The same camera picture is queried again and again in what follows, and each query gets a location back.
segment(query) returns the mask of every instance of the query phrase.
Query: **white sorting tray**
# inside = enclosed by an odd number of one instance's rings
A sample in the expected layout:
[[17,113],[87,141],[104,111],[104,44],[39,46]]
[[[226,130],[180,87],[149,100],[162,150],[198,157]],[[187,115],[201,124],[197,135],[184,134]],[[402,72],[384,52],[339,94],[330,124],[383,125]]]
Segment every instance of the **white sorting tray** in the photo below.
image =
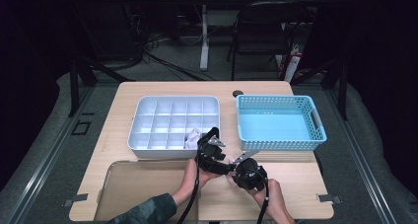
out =
[[201,135],[220,128],[219,101],[213,96],[147,96],[139,100],[128,146],[139,158],[192,158],[185,141],[193,128]]

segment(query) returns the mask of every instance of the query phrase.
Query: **human hand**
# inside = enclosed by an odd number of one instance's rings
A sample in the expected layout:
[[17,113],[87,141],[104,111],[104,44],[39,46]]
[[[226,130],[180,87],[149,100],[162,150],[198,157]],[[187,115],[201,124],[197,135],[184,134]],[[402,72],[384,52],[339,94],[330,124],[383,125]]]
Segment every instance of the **human hand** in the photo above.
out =
[[[177,207],[187,201],[193,193],[196,181],[197,164],[193,159],[189,159],[184,169],[183,179],[178,190],[173,194],[173,199]],[[210,180],[221,175],[209,173],[199,168],[199,190],[201,190]]]
[[[268,206],[266,209],[266,214],[271,217],[276,223],[280,224],[290,224],[295,223],[293,217],[289,214],[285,199],[283,197],[282,189],[280,188],[280,184],[274,180],[268,180],[268,191],[269,191],[269,199],[268,199]],[[262,206],[265,198],[265,188],[262,191],[257,191],[255,189],[248,190],[246,192],[252,196],[258,206]]]

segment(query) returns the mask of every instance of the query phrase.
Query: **metal rail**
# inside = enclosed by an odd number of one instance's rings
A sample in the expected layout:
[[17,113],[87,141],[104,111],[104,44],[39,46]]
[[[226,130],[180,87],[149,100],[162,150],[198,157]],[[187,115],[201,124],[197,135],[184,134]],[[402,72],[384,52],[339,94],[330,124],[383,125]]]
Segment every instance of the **metal rail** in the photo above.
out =
[[92,87],[86,88],[86,91],[80,100],[81,103],[79,109],[75,112],[74,116],[67,118],[67,121],[59,132],[54,145],[50,149],[49,153],[40,162],[6,223],[23,223],[26,215],[34,204],[37,195],[48,178],[49,173],[52,171],[59,154],[64,148],[64,141],[66,137],[71,132],[71,128],[77,123],[78,117],[81,114],[81,109],[87,103],[90,96],[93,94],[93,91],[94,88]]
[[[324,92],[329,101],[332,104],[336,105],[337,99],[335,94],[332,93],[330,90],[325,90]],[[354,163],[356,164],[357,169],[359,170],[360,176],[363,179],[365,187],[370,195],[373,204],[375,205],[376,211],[378,212],[378,215],[382,223],[397,223],[386,202],[386,199],[384,198],[381,186],[379,185],[378,181],[373,175],[373,172],[366,160],[366,157],[363,154],[363,151],[356,139],[356,136],[353,133],[353,130],[350,127],[350,124],[347,120],[343,119],[337,107],[332,107],[332,110],[335,116],[338,118],[341,127],[344,129],[345,134],[347,135],[347,139],[350,144],[349,149],[351,154],[353,155]]]

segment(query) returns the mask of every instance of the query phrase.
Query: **black cable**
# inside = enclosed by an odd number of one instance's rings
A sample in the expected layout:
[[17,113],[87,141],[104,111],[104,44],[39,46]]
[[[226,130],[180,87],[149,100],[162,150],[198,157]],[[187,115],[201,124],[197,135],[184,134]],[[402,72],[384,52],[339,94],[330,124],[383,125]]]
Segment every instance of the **black cable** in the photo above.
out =
[[130,60],[127,63],[124,63],[123,65],[118,65],[118,66],[109,66],[109,65],[106,65],[106,68],[111,69],[113,71],[118,71],[118,70],[122,70],[122,69],[128,69],[128,68],[132,68],[135,65],[139,64],[141,61],[142,61],[142,58],[135,58],[135,59]]
[[249,171],[252,171],[254,173],[257,173],[259,176],[261,176],[263,178],[263,182],[264,182],[264,186],[265,186],[265,197],[264,197],[264,201],[262,203],[261,206],[261,210],[260,213],[258,214],[258,220],[257,220],[257,224],[261,224],[262,222],[262,218],[264,217],[264,213],[267,209],[268,206],[268,199],[270,198],[269,195],[269,189],[268,189],[268,178],[264,177],[260,172],[253,170],[253,169],[248,169]]
[[190,78],[192,78],[192,79],[195,79],[195,80],[197,80],[197,81],[206,81],[206,80],[205,80],[205,79],[203,79],[203,78],[200,78],[200,77],[198,77],[198,76],[196,76],[196,75],[194,75],[194,74],[202,74],[202,75],[205,75],[206,77],[208,77],[208,78],[212,79],[213,81],[216,81],[214,78],[212,78],[211,76],[209,76],[209,75],[207,75],[207,74],[205,74],[205,73],[196,72],[196,71],[193,71],[193,70],[189,70],[189,69],[185,69],[185,68],[182,68],[182,67],[176,66],[176,65],[174,65],[174,64],[172,64],[172,63],[167,62],[167,61],[166,61],[166,60],[164,60],[164,59],[161,59],[161,58],[159,58],[159,57],[157,57],[157,56],[155,56],[155,55],[151,54],[151,53],[150,53],[150,52],[148,52],[148,51],[145,51],[145,54],[147,54],[147,55],[148,55],[151,59],[153,59],[155,62],[161,63],[161,64],[165,65],[166,67],[170,67],[171,69],[174,69],[174,70],[176,70],[176,71],[178,71],[178,72],[180,72],[180,73],[182,73],[182,74],[184,74],[184,75],[186,75],[186,76],[188,76],[188,77],[190,77]]
[[190,211],[191,205],[193,205],[193,201],[196,198],[197,191],[199,189],[199,167],[200,167],[199,166],[199,149],[197,149],[195,162],[196,162],[197,171],[196,171],[196,180],[194,182],[193,192],[191,193],[191,197],[190,197],[190,200],[188,201],[187,207],[184,209],[183,213],[181,214],[180,219],[178,219],[177,224],[181,224],[184,221],[185,217]]
[[165,66],[167,68],[167,70],[169,70],[172,74],[174,74],[180,81],[184,81],[178,74],[176,74],[169,65],[166,65],[165,63],[161,62],[160,60],[157,60],[155,58],[151,58],[150,54],[148,52],[145,53],[146,56],[148,56],[148,60],[145,59],[144,57],[144,62],[149,64],[151,63],[151,61],[154,61],[156,63],[162,64],[163,66]]

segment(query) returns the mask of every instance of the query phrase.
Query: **metal bracket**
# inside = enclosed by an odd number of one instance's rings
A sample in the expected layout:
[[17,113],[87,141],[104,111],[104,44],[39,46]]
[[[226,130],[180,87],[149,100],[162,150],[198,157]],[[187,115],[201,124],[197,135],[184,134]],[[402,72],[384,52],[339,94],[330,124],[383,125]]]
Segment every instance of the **metal bracket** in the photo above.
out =
[[332,196],[331,194],[321,194],[321,195],[318,194],[317,199],[320,202],[330,202],[332,204],[342,203],[342,199],[340,196]]
[[259,152],[258,150],[251,150],[251,151],[247,151],[247,152],[244,151],[243,154],[240,155],[240,157],[237,158],[233,162],[233,164],[237,164],[237,163],[243,162],[245,159],[251,157],[252,155],[254,155],[254,154],[258,153],[258,152]]
[[225,144],[216,137],[216,135],[213,135],[211,138],[209,138],[208,144],[218,146],[218,147],[226,147]]
[[62,206],[72,206],[74,202],[87,200],[87,193],[74,195],[72,199],[67,199],[62,203]]

